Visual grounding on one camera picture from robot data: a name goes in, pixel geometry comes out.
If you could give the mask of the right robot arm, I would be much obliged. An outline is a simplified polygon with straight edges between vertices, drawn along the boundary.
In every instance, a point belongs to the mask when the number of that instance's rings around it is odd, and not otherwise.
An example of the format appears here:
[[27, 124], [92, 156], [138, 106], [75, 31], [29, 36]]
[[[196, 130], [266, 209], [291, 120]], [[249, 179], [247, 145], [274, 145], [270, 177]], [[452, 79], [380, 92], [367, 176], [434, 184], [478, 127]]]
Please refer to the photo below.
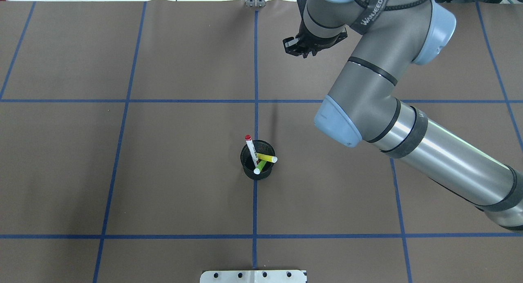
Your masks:
[[362, 35], [314, 119], [344, 146], [370, 144], [508, 231], [522, 232], [518, 127], [478, 2], [385, 11], [379, 0], [308, 0], [302, 28], [334, 45]]

